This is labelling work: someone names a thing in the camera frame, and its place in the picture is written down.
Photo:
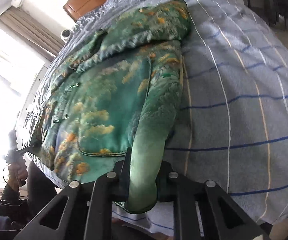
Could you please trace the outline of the person's left hand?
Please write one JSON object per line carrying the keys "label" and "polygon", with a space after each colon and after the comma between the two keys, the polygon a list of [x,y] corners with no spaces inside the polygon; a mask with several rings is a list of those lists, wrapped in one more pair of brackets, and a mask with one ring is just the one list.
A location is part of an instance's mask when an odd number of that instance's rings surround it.
{"label": "person's left hand", "polygon": [[19,159],[17,162],[14,162],[8,166],[8,171],[8,185],[14,191],[19,191],[19,188],[22,186],[22,182],[28,178],[26,161],[24,159]]}

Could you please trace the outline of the person's dark-sleeved left forearm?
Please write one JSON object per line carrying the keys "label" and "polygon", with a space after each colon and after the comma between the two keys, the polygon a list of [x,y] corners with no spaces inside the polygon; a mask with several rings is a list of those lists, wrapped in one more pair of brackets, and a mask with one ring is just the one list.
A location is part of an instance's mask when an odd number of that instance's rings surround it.
{"label": "person's dark-sleeved left forearm", "polygon": [[23,200],[20,198],[19,188],[13,189],[9,184],[6,184],[0,202],[5,205],[21,205]]}

